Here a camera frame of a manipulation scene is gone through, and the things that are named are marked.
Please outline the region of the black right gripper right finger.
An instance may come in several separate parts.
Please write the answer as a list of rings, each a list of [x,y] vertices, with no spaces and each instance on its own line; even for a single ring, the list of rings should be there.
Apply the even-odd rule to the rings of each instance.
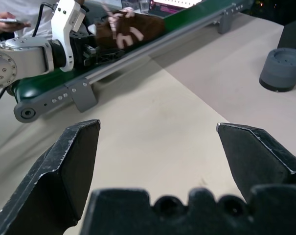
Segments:
[[[257,185],[296,185],[296,156],[261,128],[218,123],[232,177],[245,200]]]

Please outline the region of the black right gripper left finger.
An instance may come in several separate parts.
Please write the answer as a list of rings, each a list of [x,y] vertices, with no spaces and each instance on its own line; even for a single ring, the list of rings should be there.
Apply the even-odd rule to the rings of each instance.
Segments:
[[[63,235],[81,219],[101,124],[67,127],[33,164],[0,211],[0,235]]]

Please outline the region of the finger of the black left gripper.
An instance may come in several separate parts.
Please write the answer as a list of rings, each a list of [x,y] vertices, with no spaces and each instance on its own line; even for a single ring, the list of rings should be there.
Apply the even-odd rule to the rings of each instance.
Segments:
[[[112,63],[124,54],[125,51],[116,48],[103,49],[101,47],[91,47],[85,45],[85,65],[91,66]]]

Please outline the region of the brown plush toy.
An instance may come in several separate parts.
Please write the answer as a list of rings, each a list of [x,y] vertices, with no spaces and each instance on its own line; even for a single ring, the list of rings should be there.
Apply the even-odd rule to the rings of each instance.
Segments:
[[[88,26],[95,43],[103,49],[128,50],[150,42],[165,32],[164,19],[138,14],[131,7],[112,12],[105,5],[106,19]]]

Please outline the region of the silver smartphone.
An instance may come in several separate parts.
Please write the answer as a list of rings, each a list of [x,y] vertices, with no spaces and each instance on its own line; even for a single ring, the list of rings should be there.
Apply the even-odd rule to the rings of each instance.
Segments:
[[[24,22],[19,21],[17,19],[0,19],[0,23],[5,23],[5,24],[24,24]]]

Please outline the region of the person's bare hand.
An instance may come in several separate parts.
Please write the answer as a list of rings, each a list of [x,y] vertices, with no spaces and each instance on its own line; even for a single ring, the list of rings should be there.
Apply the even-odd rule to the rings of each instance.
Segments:
[[[0,19],[14,19],[15,16],[9,12],[0,12]],[[4,32],[15,32],[26,27],[30,27],[30,23],[1,23],[0,22],[0,34]]]

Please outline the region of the person in white shirt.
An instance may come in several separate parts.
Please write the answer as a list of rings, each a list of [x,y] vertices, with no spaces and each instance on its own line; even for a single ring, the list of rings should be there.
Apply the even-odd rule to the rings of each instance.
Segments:
[[[0,12],[9,12],[15,16],[15,19],[31,24],[30,27],[15,32],[1,33],[0,41],[14,37],[31,37],[36,27],[40,6],[44,2],[54,5],[59,0],[0,0]]]

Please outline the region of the computer screen with pink window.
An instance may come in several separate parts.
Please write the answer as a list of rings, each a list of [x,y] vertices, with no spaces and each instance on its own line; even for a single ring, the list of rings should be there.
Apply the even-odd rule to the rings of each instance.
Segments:
[[[149,15],[166,17],[190,8],[204,0],[149,0]]]

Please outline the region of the green conveyor belt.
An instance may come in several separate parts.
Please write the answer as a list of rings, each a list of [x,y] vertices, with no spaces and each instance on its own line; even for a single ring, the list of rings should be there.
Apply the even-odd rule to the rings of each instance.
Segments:
[[[74,102],[81,113],[94,107],[98,100],[91,84],[123,69],[139,59],[162,50],[192,32],[218,22],[218,32],[230,30],[234,14],[249,9],[254,0],[204,0],[193,7],[165,17],[165,33],[157,39],[123,50],[125,54],[112,63],[75,68],[69,72],[56,69],[54,72],[29,79],[14,85],[17,101],[15,118],[22,123],[30,123],[41,115],[61,105]]]

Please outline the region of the grey round stand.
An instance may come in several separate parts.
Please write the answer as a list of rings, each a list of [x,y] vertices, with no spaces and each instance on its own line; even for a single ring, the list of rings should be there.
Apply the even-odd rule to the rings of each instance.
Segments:
[[[296,85],[296,49],[283,47],[270,51],[259,83],[274,92],[292,90]]]

